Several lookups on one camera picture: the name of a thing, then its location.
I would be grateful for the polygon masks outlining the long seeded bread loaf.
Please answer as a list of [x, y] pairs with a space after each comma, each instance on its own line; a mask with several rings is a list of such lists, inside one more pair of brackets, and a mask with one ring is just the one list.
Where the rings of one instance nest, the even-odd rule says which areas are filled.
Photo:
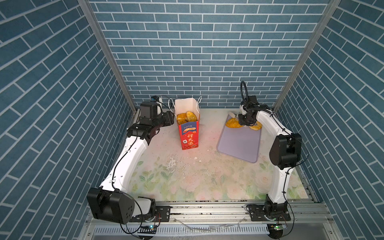
[[226, 122], [226, 127], [231, 129], [237, 129], [242, 128], [243, 126], [240, 125], [239, 120], [237, 118], [231, 118]]

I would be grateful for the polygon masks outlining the red white paper bag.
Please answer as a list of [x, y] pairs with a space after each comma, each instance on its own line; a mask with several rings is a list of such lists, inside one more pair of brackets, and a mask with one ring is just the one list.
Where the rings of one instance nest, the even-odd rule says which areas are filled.
[[182, 150], [194, 149], [199, 146], [199, 130], [200, 130], [200, 106], [202, 97], [197, 100], [194, 98], [176, 99], [174, 102], [175, 116], [187, 111], [193, 112], [197, 118], [197, 122], [187, 122], [182, 125], [178, 125], [179, 135], [181, 139]]

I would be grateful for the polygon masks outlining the long yellow bread stick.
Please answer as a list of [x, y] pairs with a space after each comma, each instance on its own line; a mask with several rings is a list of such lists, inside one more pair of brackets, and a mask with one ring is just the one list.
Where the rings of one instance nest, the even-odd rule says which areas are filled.
[[188, 122], [197, 122], [198, 121], [197, 116], [191, 111], [186, 112], [186, 117], [187, 117]]

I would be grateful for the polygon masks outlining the braided wreath bread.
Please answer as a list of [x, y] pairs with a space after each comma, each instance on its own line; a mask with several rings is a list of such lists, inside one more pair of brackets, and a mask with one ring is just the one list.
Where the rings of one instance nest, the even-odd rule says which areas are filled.
[[188, 122], [188, 117], [186, 113], [181, 113], [177, 115], [177, 123], [178, 125], [182, 125]]

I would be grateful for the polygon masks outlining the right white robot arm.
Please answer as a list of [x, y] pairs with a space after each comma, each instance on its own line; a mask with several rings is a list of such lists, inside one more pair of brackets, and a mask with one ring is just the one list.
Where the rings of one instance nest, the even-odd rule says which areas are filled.
[[275, 166], [271, 188], [264, 207], [251, 211], [251, 215], [267, 221], [276, 221], [280, 217], [289, 221], [291, 218], [286, 194], [291, 174], [301, 159], [302, 137], [285, 128], [274, 113], [266, 109], [242, 110], [238, 119], [242, 126], [260, 123], [262, 129], [275, 138], [269, 152], [270, 161]]

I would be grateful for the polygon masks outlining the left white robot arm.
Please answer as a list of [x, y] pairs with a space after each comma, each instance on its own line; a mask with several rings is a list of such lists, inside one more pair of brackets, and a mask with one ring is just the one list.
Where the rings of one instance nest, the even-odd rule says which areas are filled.
[[125, 225], [130, 221], [149, 221], [155, 217], [156, 201], [134, 198], [128, 188], [140, 157], [161, 127], [174, 124], [171, 111], [157, 116], [141, 112], [139, 121], [127, 129], [124, 147], [107, 177], [98, 188], [90, 188], [87, 200], [93, 217], [98, 220]]

